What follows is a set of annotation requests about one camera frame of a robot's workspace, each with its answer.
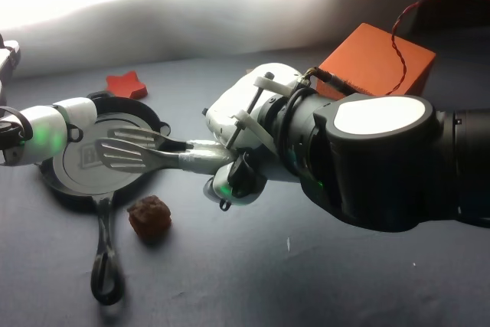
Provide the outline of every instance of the gray tablecloth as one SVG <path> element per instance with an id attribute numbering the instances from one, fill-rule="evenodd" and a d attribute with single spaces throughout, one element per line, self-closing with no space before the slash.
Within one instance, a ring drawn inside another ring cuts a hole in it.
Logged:
<path id="1" fill-rule="evenodd" d="M 425 97 L 440 108 L 490 107 L 490 32 L 417 41 L 439 56 Z M 136 70 L 143 100 L 183 139 L 208 139 L 201 111 L 246 69 L 296 69 L 332 49 L 128 66 L 10 83 L 19 109 L 85 96 L 105 76 Z M 457 222 L 402 234 L 358 229 L 311 203 L 299 185 L 269 182 L 255 203 L 227 213 L 202 195 L 207 177 L 159 172 L 138 196 L 168 203 L 173 226 L 159 247 L 142 245 L 121 201 L 114 243 L 126 298 L 101 307 L 90 292 L 94 213 L 71 211 L 34 166 L 0 170 L 0 325 L 477 326 L 490 320 L 490 231 Z"/>

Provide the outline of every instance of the black cast iron skillet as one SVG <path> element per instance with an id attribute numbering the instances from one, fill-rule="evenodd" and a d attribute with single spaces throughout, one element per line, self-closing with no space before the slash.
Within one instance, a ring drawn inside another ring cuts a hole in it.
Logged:
<path id="1" fill-rule="evenodd" d="M 97 108 L 95 125 L 83 132 L 80 142 L 71 142 L 63 153 L 41 163 L 44 181 L 68 201 L 91 201 L 99 217 L 99 245 L 93 263 L 90 286 L 93 296 L 103 305 L 118 302 L 124 293 L 124 279 L 117 263 L 110 237 L 110 208 L 114 194 L 136 187 L 141 174 L 117 172 L 102 165 L 96 156 L 94 142 L 107 136 L 117 126 L 138 126 L 170 133 L 170 126 L 156 113 L 136 100 L 93 93 L 88 96 Z"/>

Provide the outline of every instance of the red star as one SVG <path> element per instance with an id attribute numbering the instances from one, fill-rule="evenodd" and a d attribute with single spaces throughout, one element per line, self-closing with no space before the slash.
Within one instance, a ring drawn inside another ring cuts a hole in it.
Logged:
<path id="1" fill-rule="evenodd" d="M 128 97 L 130 99 L 142 99 L 148 94 L 146 85 L 141 83 L 134 70 L 123 76 L 107 76 L 107 90 L 118 97 Z"/>

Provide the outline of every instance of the brown lump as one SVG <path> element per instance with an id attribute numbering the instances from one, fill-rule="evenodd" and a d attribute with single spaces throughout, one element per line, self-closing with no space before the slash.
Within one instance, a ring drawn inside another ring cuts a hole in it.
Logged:
<path id="1" fill-rule="evenodd" d="M 144 241 L 161 237 L 172 223 L 170 209 L 156 195 L 137 201 L 128 212 L 129 223 Z"/>

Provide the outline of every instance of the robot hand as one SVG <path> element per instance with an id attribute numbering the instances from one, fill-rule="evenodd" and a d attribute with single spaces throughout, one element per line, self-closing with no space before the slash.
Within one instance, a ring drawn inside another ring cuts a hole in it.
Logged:
<path id="1" fill-rule="evenodd" d="M 11 114 L 0 119 L 3 166 L 29 165 L 55 156 L 68 142 L 79 142 L 83 129 L 97 118 L 95 104 L 83 97 L 22 111 L 7 106 L 0 106 L 0 110 Z"/>

